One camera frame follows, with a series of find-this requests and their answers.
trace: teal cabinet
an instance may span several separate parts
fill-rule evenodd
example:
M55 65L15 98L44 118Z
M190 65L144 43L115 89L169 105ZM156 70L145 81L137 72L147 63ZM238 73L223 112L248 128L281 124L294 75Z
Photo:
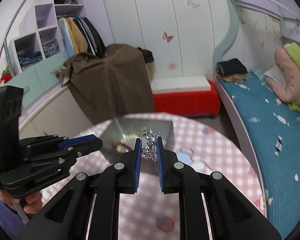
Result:
M44 93L44 89L35 71L36 65L27 68L25 71L21 72L19 75L15 76L6 83L8 86L20 87L24 89L22 100L23 107L29 106L42 93Z
M34 66L38 78L42 84L44 91L48 91L60 80L56 77L55 72L63 68L63 63L68 60L68 54L65 51L48 57Z

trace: metal bolt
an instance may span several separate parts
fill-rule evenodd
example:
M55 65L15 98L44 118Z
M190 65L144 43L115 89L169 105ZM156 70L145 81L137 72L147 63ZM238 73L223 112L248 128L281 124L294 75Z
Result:
M184 167L184 164L183 163L175 163L173 165L176 169L182 169Z
M124 164L123 164L123 163L116 163L116 164L114 165L114 168L115 168L116 170L122 170L122 169L124 168Z
M221 178L222 178L222 174L221 174L220 172L214 172L214 173L212 174L212 177L213 177L214 179L221 179Z
M84 174L84 173L79 173L76 176L77 180L84 180L85 178L86 178L86 174Z

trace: human hand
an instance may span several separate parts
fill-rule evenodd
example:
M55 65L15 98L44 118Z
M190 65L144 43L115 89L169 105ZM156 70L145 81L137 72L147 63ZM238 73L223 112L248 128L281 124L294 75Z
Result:
M36 214L42 208L42 194L40 191L26 197L26 205L23 210L27 214ZM12 210L15 210L13 203L19 203L20 199L13 198L5 189L0 190L0 200Z

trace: teal bedsheet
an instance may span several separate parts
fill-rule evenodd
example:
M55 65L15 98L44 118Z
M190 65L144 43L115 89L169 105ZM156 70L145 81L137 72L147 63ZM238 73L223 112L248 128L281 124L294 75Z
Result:
M300 113L253 73L243 84L220 84L248 131L266 190L268 220L284 239L300 219Z

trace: brown cloth cover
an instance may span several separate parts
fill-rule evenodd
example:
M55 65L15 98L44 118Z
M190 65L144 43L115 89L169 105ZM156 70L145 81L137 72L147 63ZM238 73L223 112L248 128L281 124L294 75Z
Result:
M104 58L82 52L64 67L69 90L94 125L116 116L154 111L143 55L136 48L113 44Z

